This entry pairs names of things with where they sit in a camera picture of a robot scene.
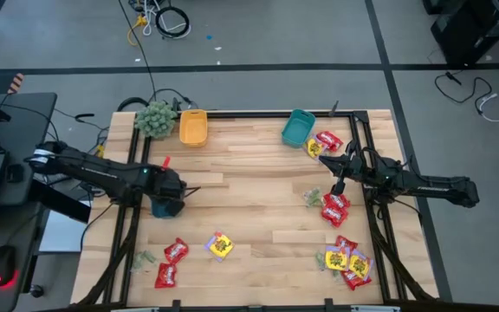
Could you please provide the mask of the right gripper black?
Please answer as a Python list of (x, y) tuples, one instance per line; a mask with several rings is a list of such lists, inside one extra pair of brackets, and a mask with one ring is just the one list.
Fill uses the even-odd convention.
[(359, 155), (343, 154), (341, 156), (320, 156), (319, 161), (338, 177), (332, 186), (332, 195), (341, 195), (346, 187), (345, 179), (355, 182), (364, 182), (366, 177), (366, 161)]

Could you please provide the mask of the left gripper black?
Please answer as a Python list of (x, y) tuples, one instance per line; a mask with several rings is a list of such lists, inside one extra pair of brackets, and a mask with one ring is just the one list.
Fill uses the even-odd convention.
[(200, 189), (201, 186), (187, 187), (179, 174), (170, 168), (160, 167), (153, 175), (152, 199), (183, 201)]

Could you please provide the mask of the red Skittles candy pack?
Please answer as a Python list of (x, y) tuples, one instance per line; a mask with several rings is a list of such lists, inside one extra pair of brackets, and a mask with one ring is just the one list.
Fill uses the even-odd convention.
[(164, 249), (165, 259), (170, 264), (180, 262), (189, 253), (188, 244), (177, 237), (175, 242)]
[(371, 277), (363, 279), (350, 270), (342, 271), (340, 274), (347, 283), (347, 286), (350, 288), (350, 290), (355, 290), (356, 288), (364, 286), (372, 281)]
[(324, 205), (335, 205), (340, 209), (347, 209), (351, 206), (351, 202), (343, 194), (328, 193), (323, 196), (322, 201)]
[(329, 131), (317, 133), (316, 138), (326, 144), (327, 149), (332, 153), (337, 152), (343, 146), (343, 141)]
[(176, 286), (177, 268), (174, 264), (161, 263), (154, 283), (155, 289), (174, 288)]
[(335, 241), (335, 247), (338, 250), (344, 251), (347, 255), (351, 255), (352, 252), (358, 247), (358, 244), (342, 235), (339, 235)]
[(344, 208), (325, 205), (321, 210), (322, 218), (334, 228), (339, 228), (347, 219), (348, 212)]

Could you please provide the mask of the blue-grey plastic bin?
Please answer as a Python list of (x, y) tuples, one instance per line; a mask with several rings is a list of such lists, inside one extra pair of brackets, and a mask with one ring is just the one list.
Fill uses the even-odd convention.
[(156, 218), (175, 218), (185, 207), (181, 200), (157, 198), (151, 200), (151, 212)]

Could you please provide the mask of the yellow Sour Patch candy pack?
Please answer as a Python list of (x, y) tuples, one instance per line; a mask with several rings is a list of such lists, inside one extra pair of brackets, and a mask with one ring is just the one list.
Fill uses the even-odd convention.
[(310, 158), (318, 160), (325, 152), (327, 146), (315, 137), (309, 138), (306, 142), (306, 151)]
[(218, 262), (222, 262), (234, 248), (234, 243), (221, 231), (216, 231), (204, 247)]
[(327, 246), (325, 252), (325, 265), (331, 270), (348, 271), (350, 254), (351, 251), (349, 247)]
[(373, 268), (374, 261), (358, 250), (353, 250), (349, 258), (349, 270), (362, 280), (367, 280)]

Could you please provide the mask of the yellow plastic bin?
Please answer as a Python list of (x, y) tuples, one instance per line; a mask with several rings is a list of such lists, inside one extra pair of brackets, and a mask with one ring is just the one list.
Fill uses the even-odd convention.
[(204, 146), (208, 136), (207, 112), (202, 109), (184, 111), (180, 116), (179, 139), (188, 147)]

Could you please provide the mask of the teal plastic bin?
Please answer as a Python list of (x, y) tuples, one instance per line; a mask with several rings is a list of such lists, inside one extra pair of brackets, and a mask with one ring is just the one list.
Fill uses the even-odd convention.
[(313, 114), (301, 109), (293, 110), (282, 130), (282, 143), (294, 148), (302, 146), (311, 134), (314, 124)]

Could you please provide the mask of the green artificial potted plant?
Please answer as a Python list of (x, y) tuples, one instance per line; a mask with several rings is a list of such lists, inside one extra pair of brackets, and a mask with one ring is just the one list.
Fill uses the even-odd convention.
[(171, 135), (178, 113), (165, 101), (150, 102), (136, 114), (134, 127), (144, 136), (162, 139)]

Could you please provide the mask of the black flat panel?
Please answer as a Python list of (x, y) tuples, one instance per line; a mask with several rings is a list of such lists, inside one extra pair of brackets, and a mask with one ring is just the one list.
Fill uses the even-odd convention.
[(76, 221), (87, 223), (91, 208), (52, 187), (37, 180), (29, 188), (29, 201), (41, 203), (48, 209), (56, 211)]

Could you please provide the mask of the white flat board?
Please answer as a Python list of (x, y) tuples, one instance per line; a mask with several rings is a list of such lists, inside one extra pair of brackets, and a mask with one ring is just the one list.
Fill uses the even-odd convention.
[(41, 253), (80, 252), (86, 227), (87, 223), (50, 211), (38, 250)]

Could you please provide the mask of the small black desk device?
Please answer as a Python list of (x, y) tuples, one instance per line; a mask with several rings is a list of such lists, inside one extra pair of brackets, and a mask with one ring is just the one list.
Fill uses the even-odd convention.
[(5, 178), (7, 183), (15, 184), (24, 180), (24, 167), (20, 164), (12, 164), (6, 167)]

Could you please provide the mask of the grey office desk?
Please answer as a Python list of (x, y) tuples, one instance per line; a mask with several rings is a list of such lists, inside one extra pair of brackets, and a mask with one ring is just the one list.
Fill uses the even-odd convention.
[(5, 165), (23, 169), (23, 178), (16, 183), (6, 180), (6, 172), (0, 174), (0, 247), (12, 246), (16, 256), (10, 282), (0, 287), (0, 312), (12, 311), (19, 295), (29, 287), (29, 266), (40, 237), (43, 205), (29, 195), (38, 182), (23, 160), (45, 139), (55, 103), (54, 93), (0, 94), (2, 110), (10, 116), (9, 121), (0, 122), (0, 146), (7, 152)]

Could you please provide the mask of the black equipment case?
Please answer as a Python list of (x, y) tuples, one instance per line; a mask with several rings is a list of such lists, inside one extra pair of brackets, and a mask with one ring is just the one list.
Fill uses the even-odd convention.
[(473, 65), (499, 41), (499, 0), (444, 0), (431, 33), (447, 64)]

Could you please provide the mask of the black computer mouse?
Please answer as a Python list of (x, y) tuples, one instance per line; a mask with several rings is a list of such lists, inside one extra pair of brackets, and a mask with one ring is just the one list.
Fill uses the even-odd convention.
[(0, 287), (12, 281), (16, 268), (16, 248), (12, 245), (0, 246)]

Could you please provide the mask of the orange black striped marker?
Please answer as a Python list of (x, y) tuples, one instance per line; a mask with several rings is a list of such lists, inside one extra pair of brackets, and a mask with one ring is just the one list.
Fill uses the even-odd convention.
[(23, 84), (23, 80), (24, 80), (24, 75), (21, 74), (21, 73), (17, 73), (11, 83), (10, 83), (10, 86), (8, 88), (8, 91), (7, 93), (8, 94), (17, 94), (19, 91), (20, 91), (20, 88)]

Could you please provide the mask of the black aluminium table frame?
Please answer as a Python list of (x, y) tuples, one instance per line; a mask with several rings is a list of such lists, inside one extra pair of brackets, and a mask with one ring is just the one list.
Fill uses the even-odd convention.
[[(157, 263), (145, 263), (139, 273), (123, 263), (104, 301), (131, 307), (270, 310), (412, 299), (412, 292), (372, 241), (370, 227), (377, 221), (377, 210), (365, 201), (361, 185), (347, 183), (351, 206), (339, 228), (328, 224), (318, 208), (306, 207), (306, 191), (315, 187), (328, 191), (334, 180), (327, 168), (301, 149), (282, 143), (288, 112), (212, 112), (207, 142), (201, 147), (185, 146), (177, 135), (145, 143), (133, 134), (133, 119), (132, 113), (113, 115), (106, 156), (154, 164), (170, 156), (169, 167), (188, 185), (201, 189), (186, 200), (176, 218), (155, 218), (148, 201), (136, 218), (135, 248), (149, 250), (158, 263), (164, 262), (164, 249), (177, 237), (189, 245), (187, 257), (177, 267), (176, 286), (154, 288)], [(234, 243), (222, 262), (204, 247), (216, 231)], [(374, 260), (368, 285), (350, 290), (342, 279), (319, 270), (315, 253), (339, 235), (356, 242)]]

